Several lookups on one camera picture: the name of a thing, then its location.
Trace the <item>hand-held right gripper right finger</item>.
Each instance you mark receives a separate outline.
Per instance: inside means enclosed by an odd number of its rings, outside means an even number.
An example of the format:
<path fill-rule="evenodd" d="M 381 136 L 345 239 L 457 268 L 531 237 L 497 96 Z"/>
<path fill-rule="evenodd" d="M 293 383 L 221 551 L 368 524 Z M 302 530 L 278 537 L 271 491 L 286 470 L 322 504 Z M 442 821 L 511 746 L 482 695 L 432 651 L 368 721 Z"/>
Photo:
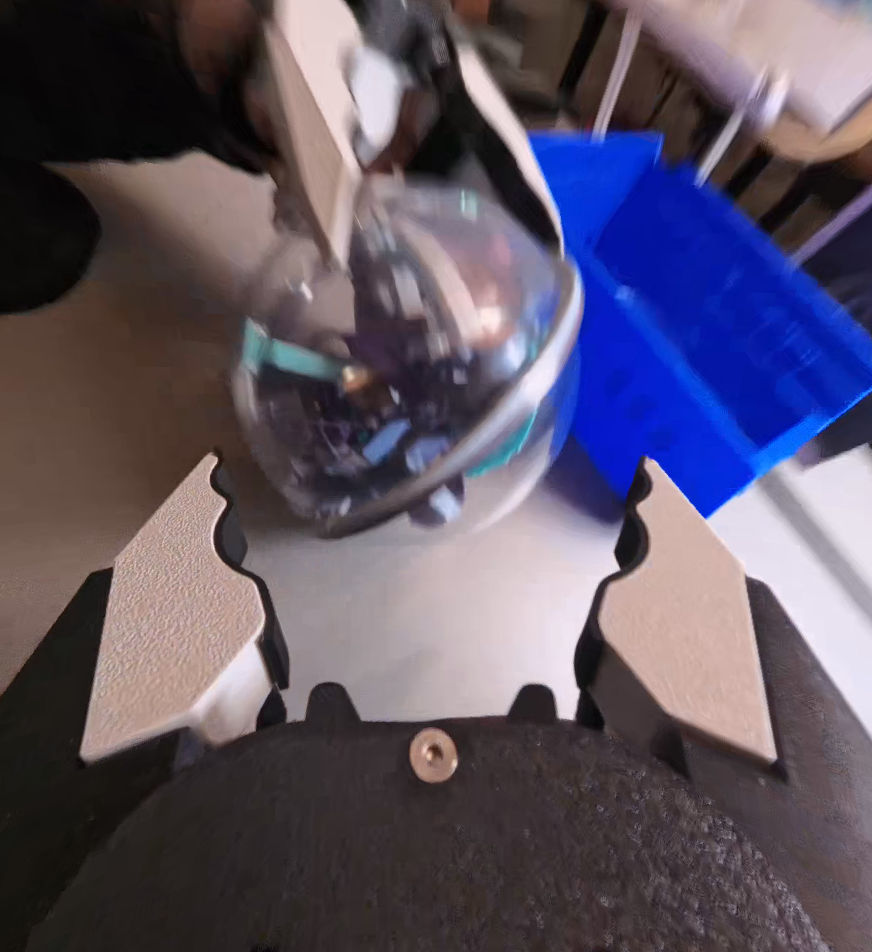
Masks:
<path fill-rule="evenodd" d="M 744 567 L 654 460 L 641 460 L 576 646 L 580 707 L 687 770 L 694 743 L 781 763 Z"/>

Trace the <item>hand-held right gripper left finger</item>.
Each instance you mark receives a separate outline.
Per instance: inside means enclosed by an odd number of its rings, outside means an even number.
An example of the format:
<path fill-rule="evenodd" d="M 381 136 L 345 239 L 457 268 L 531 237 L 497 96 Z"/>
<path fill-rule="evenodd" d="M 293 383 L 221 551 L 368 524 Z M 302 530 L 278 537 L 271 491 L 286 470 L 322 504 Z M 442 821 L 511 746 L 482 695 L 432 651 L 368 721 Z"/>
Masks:
<path fill-rule="evenodd" d="M 224 460 L 207 454 L 112 565 L 84 764 L 182 730 L 230 744 L 287 690 L 287 642 L 247 549 Z"/>

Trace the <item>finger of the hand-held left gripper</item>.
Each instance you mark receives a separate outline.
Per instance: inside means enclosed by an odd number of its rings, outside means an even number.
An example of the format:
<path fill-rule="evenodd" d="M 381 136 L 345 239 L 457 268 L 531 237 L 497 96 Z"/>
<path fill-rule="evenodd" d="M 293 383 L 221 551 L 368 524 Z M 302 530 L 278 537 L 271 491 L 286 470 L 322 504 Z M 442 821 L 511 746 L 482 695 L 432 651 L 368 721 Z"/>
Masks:
<path fill-rule="evenodd" d="M 445 118 L 484 171 L 499 203 L 554 254 L 564 253 L 561 216 L 522 122 L 475 48 L 445 34 Z"/>
<path fill-rule="evenodd" d="M 361 41 L 347 2 L 263 2 L 252 83 L 275 141 L 275 181 L 293 196 L 323 260 L 339 268 L 348 264 L 362 180 L 347 82 Z"/>

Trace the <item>clear plastic maze ball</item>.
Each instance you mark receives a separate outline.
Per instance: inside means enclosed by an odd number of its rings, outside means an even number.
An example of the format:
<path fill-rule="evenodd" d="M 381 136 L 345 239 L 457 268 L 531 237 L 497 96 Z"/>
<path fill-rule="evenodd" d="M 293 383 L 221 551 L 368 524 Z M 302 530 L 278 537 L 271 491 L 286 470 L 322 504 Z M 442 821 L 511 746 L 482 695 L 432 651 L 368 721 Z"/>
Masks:
<path fill-rule="evenodd" d="M 273 225 L 231 387 L 292 515 L 344 539 L 392 523 L 477 530 L 517 507 L 577 400 L 572 258 L 476 191 L 391 176 L 358 193 L 341 263 L 289 189 Z"/>

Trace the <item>blue plastic bin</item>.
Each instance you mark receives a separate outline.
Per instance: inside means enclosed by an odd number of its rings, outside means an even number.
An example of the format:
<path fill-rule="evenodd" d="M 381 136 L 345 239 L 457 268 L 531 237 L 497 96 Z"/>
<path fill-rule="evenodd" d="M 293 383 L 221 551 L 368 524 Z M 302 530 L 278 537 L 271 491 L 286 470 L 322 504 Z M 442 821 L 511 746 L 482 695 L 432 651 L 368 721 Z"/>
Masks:
<path fill-rule="evenodd" d="M 572 435 L 623 499 L 642 458 L 708 517 L 872 392 L 872 337 L 658 134 L 532 132 L 578 266 Z"/>

